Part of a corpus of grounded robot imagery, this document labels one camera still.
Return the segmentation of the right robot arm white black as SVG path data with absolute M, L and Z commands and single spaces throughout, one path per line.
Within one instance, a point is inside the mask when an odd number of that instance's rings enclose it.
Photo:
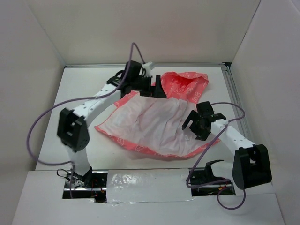
M 191 189 L 206 185 L 231 182 L 234 187 L 245 190 L 272 181 L 269 153 L 265 145 L 255 144 L 230 125 L 230 121 L 221 113 L 215 113 L 210 102 L 196 105 L 183 122 L 182 129 L 189 128 L 196 139 L 205 141 L 209 135 L 214 139 L 211 147 L 220 140 L 232 153 L 233 162 L 214 160 L 207 162 L 204 168 L 205 180 L 202 184 L 193 185 L 191 171 L 187 186 Z

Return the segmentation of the aluminium rail right edge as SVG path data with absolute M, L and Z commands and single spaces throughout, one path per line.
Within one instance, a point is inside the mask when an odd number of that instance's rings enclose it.
M 243 108 L 240 97 L 238 95 L 238 90 L 237 90 L 236 84 L 233 79 L 233 75 L 230 70 L 231 64 L 232 64 L 231 62 L 225 62 L 224 65 L 222 66 L 222 73 L 223 73 L 223 76 L 225 79 L 227 89 L 229 91 L 229 96 L 230 96 L 231 102 L 240 106 L 241 108 Z M 246 116 L 244 116 L 243 119 L 238 120 L 237 125 L 238 125 L 238 128 L 240 129 L 240 131 L 242 132 L 242 134 L 247 139 L 249 139 L 249 140 L 253 139 L 253 136 L 249 129 L 249 125 L 248 125 Z

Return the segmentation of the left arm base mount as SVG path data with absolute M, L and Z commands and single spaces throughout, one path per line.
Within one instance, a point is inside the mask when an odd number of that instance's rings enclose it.
M 58 169 L 56 175 L 63 178 L 63 199 L 92 199 L 97 203 L 105 203 L 108 171 L 92 171 L 86 178 L 80 178 L 75 172 Z

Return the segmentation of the aluminium rail edge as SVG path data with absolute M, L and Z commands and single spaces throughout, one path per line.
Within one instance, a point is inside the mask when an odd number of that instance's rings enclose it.
M 240 106 L 241 108 L 243 108 L 240 97 L 238 95 L 238 90 L 237 90 L 236 84 L 233 79 L 233 75 L 230 70 L 231 64 L 232 64 L 231 62 L 225 62 L 224 65 L 222 66 L 222 73 L 223 73 L 223 76 L 225 79 L 227 89 L 229 91 L 229 96 L 230 96 L 231 102 Z M 249 125 L 248 125 L 246 116 L 244 116 L 243 119 L 238 120 L 237 125 L 238 125 L 238 128 L 240 129 L 240 131 L 242 132 L 242 134 L 247 139 L 249 139 L 249 140 L 253 139 L 253 136 L 249 129 Z
M 154 63 L 154 67 L 221 67 L 230 68 L 231 62 L 220 62 L 220 63 Z M 69 64 L 65 68 L 124 68 L 125 64 Z

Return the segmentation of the pink hooded kids jacket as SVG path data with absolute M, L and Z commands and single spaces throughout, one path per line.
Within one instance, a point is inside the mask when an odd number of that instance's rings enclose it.
M 94 128 L 126 150 L 177 158 L 203 152 L 211 139 L 197 140 L 182 125 L 209 84 L 207 74 L 166 72 L 161 83 L 166 98 L 141 97 L 132 91 Z

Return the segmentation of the aluminium rail back edge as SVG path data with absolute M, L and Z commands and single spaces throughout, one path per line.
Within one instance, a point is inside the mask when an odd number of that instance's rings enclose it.
M 221 67 L 230 68 L 231 62 L 220 62 L 220 63 L 154 63 L 154 67 Z M 124 68 L 125 64 L 69 64 L 65 68 Z

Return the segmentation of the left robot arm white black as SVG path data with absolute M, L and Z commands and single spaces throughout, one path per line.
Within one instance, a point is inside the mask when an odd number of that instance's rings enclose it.
M 156 76 L 155 85 L 151 84 L 150 73 L 153 68 L 152 62 L 141 64 L 129 61 L 123 70 L 107 80 L 104 87 L 92 99 L 74 109 L 61 110 L 57 135 L 66 146 L 73 164 L 71 179 L 80 186 L 87 187 L 92 183 L 92 167 L 86 152 L 90 141 L 88 128 L 92 121 L 106 108 L 132 91 L 138 91 L 143 97 L 166 98 L 159 75 Z

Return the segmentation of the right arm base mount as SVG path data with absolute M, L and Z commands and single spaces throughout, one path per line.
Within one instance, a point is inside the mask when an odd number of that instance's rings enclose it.
M 204 187 L 199 187 L 191 189 L 192 197 L 198 196 L 216 196 L 220 190 L 223 190 L 221 195 L 234 195 L 234 190 L 232 188 L 232 183 L 230 181 L 220 182 L 224 178 L 216 177 L 213 175 L 211 165 L 217 162 L 222 162 L 222 160 L 214 160 L 207 162 L 205 167 L 195 169 L 192 172 L 189 185 L 203 185 L 204 183 L 209 183 L 213 181 L 219 181 L 217 184 L 210 184 Z

